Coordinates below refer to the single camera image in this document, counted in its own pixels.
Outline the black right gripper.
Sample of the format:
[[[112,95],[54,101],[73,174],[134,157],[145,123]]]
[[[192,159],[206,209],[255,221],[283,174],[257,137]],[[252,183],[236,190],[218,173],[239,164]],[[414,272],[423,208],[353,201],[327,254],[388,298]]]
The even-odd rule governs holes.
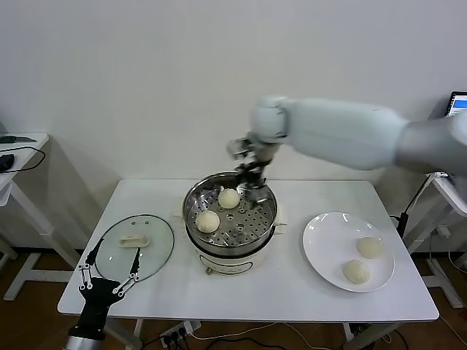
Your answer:
[[[245,200],[250,209],[268,200],[266,181],[256,179],[263,178],[265,168],[272,162],[278,150],[279,144],[251,144],[247,152],[251,161],[235,168],[236,184],[244,186]]]

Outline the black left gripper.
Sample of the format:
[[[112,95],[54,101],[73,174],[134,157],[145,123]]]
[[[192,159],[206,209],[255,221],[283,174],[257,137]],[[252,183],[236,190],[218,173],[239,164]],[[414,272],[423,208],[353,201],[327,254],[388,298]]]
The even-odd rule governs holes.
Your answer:
[[[102,330],[106,324],[110,306],[120,301],[122,298],[119,295],[127,293],[139,281],[140,248],[136,251],[128,277],[122,283],[92,277],[91,269],[96,263],[103,242],[104,238],[100,238],[89,251],[84,263],[78,265],[78,271],[81,275],[79,290],[82,290],[81,294],[85,299],[85,305],[77,323],[79,328]]]

